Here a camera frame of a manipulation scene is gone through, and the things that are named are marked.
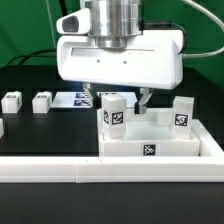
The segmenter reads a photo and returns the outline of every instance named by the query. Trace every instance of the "green wall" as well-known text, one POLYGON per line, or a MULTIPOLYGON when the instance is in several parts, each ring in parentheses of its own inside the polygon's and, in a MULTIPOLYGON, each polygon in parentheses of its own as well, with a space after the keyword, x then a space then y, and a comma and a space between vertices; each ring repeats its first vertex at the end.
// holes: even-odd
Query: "green wall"
MULTIPOLYGON (((57 0, 49 0, 56 21, 61 14, 57 0)), ((66 0, 69 12, 78 0, 66 0)), ((196 0, 224 21, 223 0, 196 0)), ((186 53, 212 51, 224 45, 224 34, 208 18, 181 0, 145 0, 145 20, 171 20, 188 33, 186 53)), ((0 1, 0 66, 13 57, 52 48, 53 41, 45 0, 0 1)), ((27 64, 55 64, 54 59, 32 59, 27 64)), ((224 54, 207 59, 186 59, 184 65, 197 69, 224 91, 224 54)))

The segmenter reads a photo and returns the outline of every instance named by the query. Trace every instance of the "black table surface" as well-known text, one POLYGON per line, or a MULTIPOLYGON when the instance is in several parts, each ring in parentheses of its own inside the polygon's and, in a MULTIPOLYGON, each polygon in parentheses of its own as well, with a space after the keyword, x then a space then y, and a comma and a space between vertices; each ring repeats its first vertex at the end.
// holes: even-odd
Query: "black table surface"
MULTIPOLYGON (((98 86, 99 91, 137 91, 98 86)), ((5 135, 0 155, 98 155, 96 112, 51 110, 32 114, 39 91, 82 91, 80 83, 63 81, 54 66, 0 69, 0 98, 21 91, 17 115, 3 115, 5 135)), ((172 107, 175 96, 195 98, 200 119, 224 146, 224 95, 197 71, 184 68, 183 82, 172 91, 155 90, 148 107, 172 107)), ((223 183, 0 184, 0 223, 222 223, 223 183)))

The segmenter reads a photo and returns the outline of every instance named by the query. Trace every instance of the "white base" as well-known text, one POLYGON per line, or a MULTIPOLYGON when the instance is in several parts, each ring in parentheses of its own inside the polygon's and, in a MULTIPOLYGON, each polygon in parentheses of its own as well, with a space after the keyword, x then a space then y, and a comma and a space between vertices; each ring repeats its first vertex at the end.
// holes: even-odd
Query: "white base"
POLYGON ((100 156, 141 157, 144 146, 154 145, 155 156, 198 156, 200 142, 191 131, 189 140, 172 138, 170 126, 157 124, 160 113, 172 109, 149 109, 146 114, 134 115, 133 109, 126 110, 126 135, 123 139, 110 139, 102 129, 102 111, 97 113, 100 156))
MULTIPOLYGON (((112 92, 98 92, 98 94, 111 94, 112 92)), ((126 98, 127 108, 133 108, 137 102, 137 98, 134 92, 113 92, 126 98)), ((89 98, 85 92, 57 92, 52 108, 90 108, 89 98), (75 101, 83 101, 79 106, 74 104, 75 101)))
POLYGON ((0 157, 0 182, 224 182, 224 153, 198 120, 194 157, 0 157))

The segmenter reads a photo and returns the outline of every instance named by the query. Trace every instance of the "small white block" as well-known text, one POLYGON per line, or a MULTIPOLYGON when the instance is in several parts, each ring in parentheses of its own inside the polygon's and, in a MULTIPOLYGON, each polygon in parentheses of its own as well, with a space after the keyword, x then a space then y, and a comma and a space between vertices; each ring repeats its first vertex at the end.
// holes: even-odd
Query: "small white block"
POLYGON ((102 96, 103 133, 111 139, 126 133, 126 99, 119 94, 102 96))
POLYGON ((4 135, 3 121, 0 119, 0 138, 4 135))
POLYGON ((22 106, 22 94, 18 91, 8 92, 1 100, 1 103, 3 114, 16 114, 22 106))
POLYGON ((47 113, 52 105, 51 92, 39 92, 32 100, 33 113, 47 113))
POLYGON ((190 139, 193 107, 194 98, 175 97, 171 125, 171 136, 173 138, 190 139))

